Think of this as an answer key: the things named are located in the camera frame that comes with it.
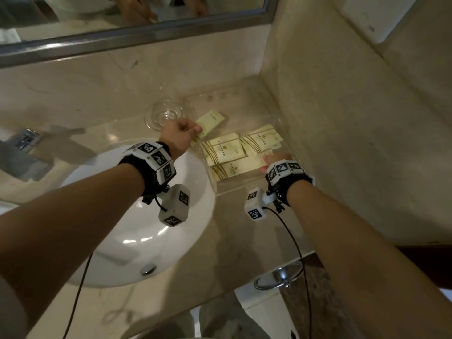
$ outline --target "transparent tray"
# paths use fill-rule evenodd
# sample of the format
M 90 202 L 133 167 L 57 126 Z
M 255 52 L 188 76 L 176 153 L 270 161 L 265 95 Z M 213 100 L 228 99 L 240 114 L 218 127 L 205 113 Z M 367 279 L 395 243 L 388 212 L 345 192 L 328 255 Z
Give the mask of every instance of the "transparent tray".
M 273 153 L 289 153 L 291 151 L 288 143 L 284 140 L 286 137 L 286 126 L 280 110 L 260 79 L 245 79 L 232 86 L 190 95 L 184 99 L 184 111 L 194 120 L 199 119 L 211 110 L 218 111 L 225 119 L 194 146 L 194 151 L 204 161 L 215 193 L 227 193 L 261 180 L 263 174 L 257 166 L 256 159 L 259 160 L 260 158 L 256 157 L 258 156 L 257 153 L 268 149 L 273 149 Z M 264 145 L 263 147 L 259 147 L 250 140 L 250 138 L 258 136 L 261 138 L 259 142 L 261 145 L 266 142 L 269 130 L 259 130 L 266 125 L 271 125 L 283 139 L 276 147 L 271 145 L 272 138 L 268 138 L 267 146 Z M 230 137 L 222 138 L 231 133 L 236 133 L 237 136 L 232 139 Z M 240 155 L 240 157 L 237 156 L 237 159 L 228 163 L 223 162 L 223 159 L 234 157 L 234 155 L 230 155 L 230 150 L 240 146 L 239 143 L 245 145 L 245 154 Z M 226 154 L 229 153 L 227 157 L 223 155 L 224 151 L 226 151 Z M 234 162 L 246 157 L 251 157 L 247 162 L 252 166 L 256 166 L 255 169 L 223 180 L 220 179 L 218 171 L 226 170 L 227 168 L 232 169 Z M 213 163 L 217 163 L 215 167 L 218 168 L 221 165 L 223 169 L 214 168 L 212 170 L 210 165 Z

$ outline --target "person's leg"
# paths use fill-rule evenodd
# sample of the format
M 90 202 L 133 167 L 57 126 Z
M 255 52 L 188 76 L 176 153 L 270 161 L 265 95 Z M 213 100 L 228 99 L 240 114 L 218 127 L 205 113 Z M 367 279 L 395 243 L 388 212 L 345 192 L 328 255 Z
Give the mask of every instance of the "person's leg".
M 215 339 L 270 339 L 242 308 L 235 293 L 218 296 L 202 305 L 199 325 L 203 337 Z
M 143 333 L 137 339 L 178 339 L 193 338 L 195 324 L 190 311 L 181 313 L 167 321 L 158 324 L 149 332 Z

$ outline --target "forearm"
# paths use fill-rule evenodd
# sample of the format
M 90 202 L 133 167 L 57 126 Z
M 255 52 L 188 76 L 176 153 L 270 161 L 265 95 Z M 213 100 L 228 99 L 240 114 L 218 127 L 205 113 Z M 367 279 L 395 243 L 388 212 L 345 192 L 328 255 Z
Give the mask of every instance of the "forearm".
M 144 190 L 128 164 L 56 189 L 0 217 L 0 275 L 32 327 Z
M 452 335 L 452 304 L 369 223 L 306 181 L 294 183 L 287 199 L 366 336 Z

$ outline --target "black cable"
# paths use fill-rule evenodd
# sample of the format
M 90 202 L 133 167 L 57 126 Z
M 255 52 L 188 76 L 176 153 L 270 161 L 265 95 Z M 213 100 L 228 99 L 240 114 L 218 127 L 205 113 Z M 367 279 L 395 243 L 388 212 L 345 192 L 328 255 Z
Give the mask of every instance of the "black cable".
M 275 212 L 273 209 L 268 208 L 268 207 L 262 207 L 262 209 L 267 209 L 269 211 L 271 211 L 272 213 L 274 213 L 274 215 L 276 215 L 279 220 L 283 223 L 284 227 L 286 228 L 287 232 L 289 232 L 290 237 L 293 240 L 293 243 L 295 244 L 295 246 L 297 247 L 297 251 L 298 254 L 300 255 L 300 260 L 302 261 L 302 269 L 303 269 L 303 274 L 305 276 L 305 286 L 306 286 L 306 294 L 308 296 L 308 308 L 309 308 L 309 339 L 312 338 L 312 311 L 311 311 L 311 299 L 309 297 L 309 289 L 308 289 L 308 280 L 306 278 L 306 269 L 305 269 L 305 262 L 303 260 L 302 257 L 302 252 L 300 251 L 300 248 L 298 247 L 297 241 L 295 240 L 295 238 L 293 237 L 291 231 L 289 230 L 289 228 L 287 227 L 287 225 L 285 224 L 285 222 L 281 219 L 281 217 L 279 216 L 279 214 L 277 212 Z
M 74 318 L 74 313 L 76 312 L 77 302 L 79 300 L 80 292 L 82 291 L 83 282 L 85 281 L 86 272 L 88 271 L 89 262 L 91 262 L 91 258 L 93 254 L 90 254 L 88 257 L 88 261 L 86 262 L 85 269 L 83 271 L 82 280 L 80 281 L 79 290 L 77 290 L 76 300 L 74 301 L 74 305 L 72 306 L 71 317 L 69 318 L 69 322 L 67 323 L 66 331 L 64 332 L 63 339 L 66 339 L 66 336 L 71 328 L 72 319 Z
M 159 204 L 159 201 L 157 200 L 157 197 L 155 197 L 154 199 L 155 199 L 155 202 L 157 202 L 157 205 L 160 207 L 161 210 L 163 210 L 163 211 L 168 211 L 168 209 L 166 209 L 165 207 L 162 207 L 162 206 Z

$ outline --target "sink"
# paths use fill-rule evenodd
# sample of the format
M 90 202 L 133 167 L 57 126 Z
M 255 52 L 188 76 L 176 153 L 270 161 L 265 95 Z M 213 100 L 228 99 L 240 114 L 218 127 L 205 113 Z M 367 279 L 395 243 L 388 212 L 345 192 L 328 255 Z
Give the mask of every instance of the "sink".
M 121 153 L 135 143 L 86 161 L 61 186 L 110 169 L 121 159 Z M 140 282 L 166 270 L 196 243 L 212 217 L 215 194 L 202 161 L 193 153 L 186 152 L 174 166 L 177 175 L 170 186 L 181 183 L 191 193 L 188 220 L 176 227 L 167 227 L 158 220 L 160 209 L 155 201 L 146 205 L 138 199 L 94 251 L 84 286 L 117 287 Z M 69 283 L 80 284 L 85 264 L 78 268 Z

